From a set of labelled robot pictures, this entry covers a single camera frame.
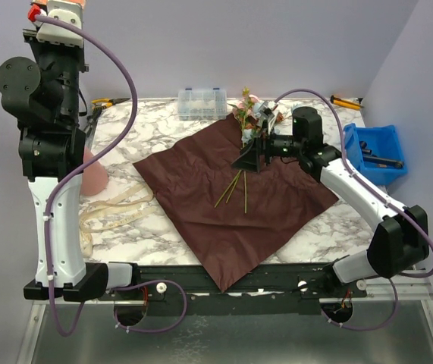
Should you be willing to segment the pink bud flower stem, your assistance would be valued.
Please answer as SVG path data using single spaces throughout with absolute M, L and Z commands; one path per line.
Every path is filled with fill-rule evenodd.
M 242 90 L 242 99 L 237 104 L 230 104 L 232 107 L 232 113 L 237 120 L 241 132 L 241 149 L 246 147 L 256 131 L 259 129 L 255 121 L 251 121 L 255 117 L 254 108 L 259 102 L 259 98 L 253 95 L 248 87 L 244 87 Z M 225 202 L 229 203 L 236 186 L 239 181 L 243 181 L 243 201 L 244 201 L 244 213 L 247 213 L 247 199 L 248 199 L 248 189 L 247 189 L 247 176 L 245 171 L 238 171 L 234 176 L 233 180 L 227 185 L 224 192 L 220 195 L 214 207 L 217 208 L 223 199 Z

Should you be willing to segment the beige printed ribbon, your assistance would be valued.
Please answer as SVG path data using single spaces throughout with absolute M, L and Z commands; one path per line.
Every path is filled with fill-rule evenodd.
M 110 231 L 128 225 L 136 220 L 151 215 L 155 206 L 149 206 L 154 195 L 147 184 L 136 184 L 123 193 L 106 200 L 90 203 L 79 216 L 80 248 L 84 258 L 93 255 L 93 234 Z M 91 227 L 89 221 L 100 220 L 109 216 L 122 218 L 104 223 L 101 227 Z

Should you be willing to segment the blue flower stem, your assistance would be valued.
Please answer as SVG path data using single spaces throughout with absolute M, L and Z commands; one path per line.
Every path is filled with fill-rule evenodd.
M 257 111 L 263 102 L 265 101 L 245 101 L 239 104 L 240 110 L 237 116 L 240 120 L 242 147 L 247 145 L 261 131 Z

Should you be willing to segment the peach rose flower stem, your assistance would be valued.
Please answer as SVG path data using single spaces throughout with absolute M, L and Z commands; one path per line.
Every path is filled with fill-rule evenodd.
M 85 5 L 86 5 L 86 0 L 63 0 L 63 1 L 78 4 L 82 8 L 85 8 Z M 36 3 L 38 5 L 47 5 L 48 0 L 32 0 L 32 2 Z

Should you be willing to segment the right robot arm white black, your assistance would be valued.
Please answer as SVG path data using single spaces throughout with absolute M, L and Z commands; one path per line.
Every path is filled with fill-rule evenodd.
M 363 278 L 392 278 L 428 257 L 425 210 L 406 207 L 389 197 L 353 168 L 337 148 L 324 143 L 322 119 L 316 109 L 295 108 L 290 135 L 274 132 L 278 115 L 266 102 L 256 114 L 261 128 L 243 147 L 233 168 L 258 173 L 275 157 L 295 158 L 305 173 L 346 201 L 374 232 L 367 250 L 325 268 L 322 287 L 327 295 L 339 297 L 351 282 Z

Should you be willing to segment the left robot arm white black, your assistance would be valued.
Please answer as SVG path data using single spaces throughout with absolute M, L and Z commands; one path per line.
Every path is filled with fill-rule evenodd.
M 18 153 L 36 213 L 38 260 L 24 287 L 28 300 L 98 299 L 115 289 L 136 298 L 142 282 L 131 263 L 88 263 L 80 247 L 79 197 L 86 134 L 80 130 L 79 47 L 40 42 L 23 31 L 34 58 L 10 58 L 0 66 L 1 104 L 17 119 Z

